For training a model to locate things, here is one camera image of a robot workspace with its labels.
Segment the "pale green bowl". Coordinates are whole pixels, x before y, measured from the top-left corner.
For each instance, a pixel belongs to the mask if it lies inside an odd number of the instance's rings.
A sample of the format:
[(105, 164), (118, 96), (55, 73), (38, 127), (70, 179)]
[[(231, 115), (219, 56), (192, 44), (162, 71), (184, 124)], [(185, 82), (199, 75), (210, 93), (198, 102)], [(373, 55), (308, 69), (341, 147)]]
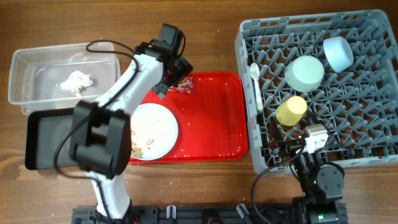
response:
[(324, 72), (319, 59), (305, 55), (287, 65), (285, 79), (291, 88), (306, 93), (316, 90), (321, 85)]

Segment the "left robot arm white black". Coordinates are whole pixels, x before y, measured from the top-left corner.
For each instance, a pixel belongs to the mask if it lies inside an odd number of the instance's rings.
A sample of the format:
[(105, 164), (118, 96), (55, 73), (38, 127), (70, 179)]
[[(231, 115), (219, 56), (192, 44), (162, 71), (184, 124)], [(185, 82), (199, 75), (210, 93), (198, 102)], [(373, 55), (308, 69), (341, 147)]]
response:
[(131, 115), (149, 91), (163, 98), (193, 70), (182, 55), (185, 44), (179, 28), (163, 24), (158, 39), (130, 49), (130, 65), (105, 94), (74, 107), (72, 128), (55, 150), (53, 168), (66, 176), (58, 157), (68, 142), (70, 159), (85, 171), (83, 179), (91, 180), (98, 203), (74, 209), (72, 223), (137, 223), (123, 176), (131, 154)]

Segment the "red candy wrapper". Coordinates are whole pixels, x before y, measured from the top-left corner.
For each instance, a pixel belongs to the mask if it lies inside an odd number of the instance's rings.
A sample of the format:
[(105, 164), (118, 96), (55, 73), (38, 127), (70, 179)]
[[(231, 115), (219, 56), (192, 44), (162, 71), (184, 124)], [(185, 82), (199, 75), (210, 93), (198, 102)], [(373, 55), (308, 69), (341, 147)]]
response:
[(177, 85), (171, 86), (168, 91), (176, 93), (191, 93), (193, 91), (193, 77), (183, 78)]

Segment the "yellow plastic cup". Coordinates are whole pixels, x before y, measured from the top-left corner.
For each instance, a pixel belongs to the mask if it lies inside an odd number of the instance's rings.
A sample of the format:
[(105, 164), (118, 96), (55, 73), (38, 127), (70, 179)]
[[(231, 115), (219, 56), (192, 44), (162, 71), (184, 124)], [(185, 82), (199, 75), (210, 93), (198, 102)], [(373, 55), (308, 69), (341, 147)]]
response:
[(283, 102), (275, 111), (280, 124), (296, 125), (307, 111), (307, 102), (301, 96), (292, 96)]

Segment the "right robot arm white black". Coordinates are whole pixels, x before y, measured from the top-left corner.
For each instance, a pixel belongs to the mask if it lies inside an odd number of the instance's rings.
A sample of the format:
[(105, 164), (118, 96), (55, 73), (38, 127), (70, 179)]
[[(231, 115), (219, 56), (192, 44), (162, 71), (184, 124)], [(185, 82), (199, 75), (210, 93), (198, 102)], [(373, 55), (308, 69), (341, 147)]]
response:
[[(338, 202), (343, 198), (345, 171), (334, 162), (322, 162), (315, 154), (326, 146), (328, 137), (327, 128), (317, 122), (307, 126), (298, 139), (285, 141), (275, 119), (271, 119), (268, 146), (287, 150), (290, 158), (262, 171), (252, 184), (252, 207), (263, 223), (348, 223), (346, 205)], [(271, 169), (286, 163), (303, 195), (295, 197), (290, 204), (258, 207), (254, 196), (257, 182)]]

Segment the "light blue plate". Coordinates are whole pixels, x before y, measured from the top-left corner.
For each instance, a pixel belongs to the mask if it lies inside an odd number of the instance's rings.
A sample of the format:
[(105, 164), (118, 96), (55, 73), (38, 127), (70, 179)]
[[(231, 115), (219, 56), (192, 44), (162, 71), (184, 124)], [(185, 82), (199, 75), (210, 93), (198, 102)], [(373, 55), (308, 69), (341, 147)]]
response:
[(145, 103), (139, 105), (131, 116), (131, 130), (141, 130), (155, 136), (155, 153), (138, 161), (154, 161), (169, 153), (177, 142), (178, 123), (172, 112), (162, 105)]

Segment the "white plastic spoon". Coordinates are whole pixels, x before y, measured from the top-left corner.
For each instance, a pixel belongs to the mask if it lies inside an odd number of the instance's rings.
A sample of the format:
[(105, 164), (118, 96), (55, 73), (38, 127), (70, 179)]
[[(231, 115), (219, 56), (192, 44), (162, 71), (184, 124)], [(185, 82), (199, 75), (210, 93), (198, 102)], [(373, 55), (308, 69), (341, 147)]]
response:
[(249, 71), (251, 78), (254, 80), (256, 108), (258, 111), (262, 111), (264, 109), (264, 104), (262, 102), (261, 89), (259, 87), (260, 70), (258, 65), (256, 63), (252, 63), (249, 67)]

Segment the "white tissue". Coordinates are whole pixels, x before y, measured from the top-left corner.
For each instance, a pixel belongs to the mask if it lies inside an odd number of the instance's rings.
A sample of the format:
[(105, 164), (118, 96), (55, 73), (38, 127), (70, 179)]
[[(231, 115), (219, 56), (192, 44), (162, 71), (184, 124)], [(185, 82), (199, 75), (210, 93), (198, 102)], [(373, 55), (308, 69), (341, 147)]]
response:
[(90, 77), (91, 75), (76, 70), (71, 73), (67, 80), (59, 84), (59, 88), (80, 97), (82, 90), (94, 83)]

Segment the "light blue bowl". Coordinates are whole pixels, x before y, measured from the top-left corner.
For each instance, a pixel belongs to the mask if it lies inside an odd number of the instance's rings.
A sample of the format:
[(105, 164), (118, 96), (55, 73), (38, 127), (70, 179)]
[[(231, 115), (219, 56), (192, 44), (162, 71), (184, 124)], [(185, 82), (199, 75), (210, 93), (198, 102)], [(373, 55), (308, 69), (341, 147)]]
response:
[(323, 41), (323, 49), (330, 67), (340, 73), (353, 64), (353, 52), (343, 37), (337, 36)]

